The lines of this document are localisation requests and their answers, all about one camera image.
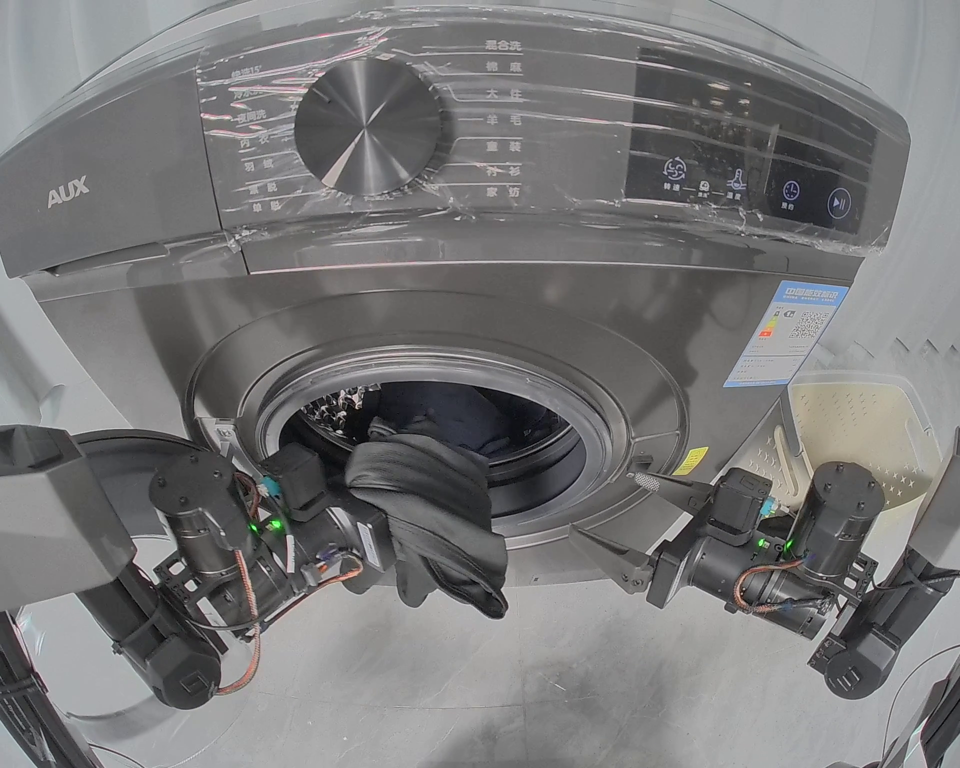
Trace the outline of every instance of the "yellow warning sticker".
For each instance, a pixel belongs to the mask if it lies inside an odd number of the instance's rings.
[[[694,448],[689,453],[686,454],[684,462],[677,467],[677,471],[674,474],[689,474],[694,469],[697,468],[697,465],[703,460],[704,456],[707,455],[709,448]]]

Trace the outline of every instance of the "silver knob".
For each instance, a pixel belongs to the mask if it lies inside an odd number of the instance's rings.
[[[328,69],[307,91],[294,140],[326,186],[379,195],[423,171],[440,131],[440,105],[409,64],[354,59]]]

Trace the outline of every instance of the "qr code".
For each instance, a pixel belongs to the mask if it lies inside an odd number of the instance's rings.
[[[797,324],[793,326],[793,330],[790,331],[789,338],[816,339],[829,319],[829,312],[803,312]]]

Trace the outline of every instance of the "aux logo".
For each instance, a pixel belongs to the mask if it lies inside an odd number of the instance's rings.
[[[67,203],[78,195],[85,195],[89,191],[90,190],[86,188],[86,176],[81,176],[79,179],[73,179],[69,184],[66,185],[65,190],[61,184],[59,190],[50,190],[50,194],[47,196],[47,210],[50,210],[50,208],[52,208],[54,205]]]

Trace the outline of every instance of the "play/pause button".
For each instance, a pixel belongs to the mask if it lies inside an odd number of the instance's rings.
[[[853,207],[850,192],[838,186],[827,198],[827,211],[834,219],[843,219]]]

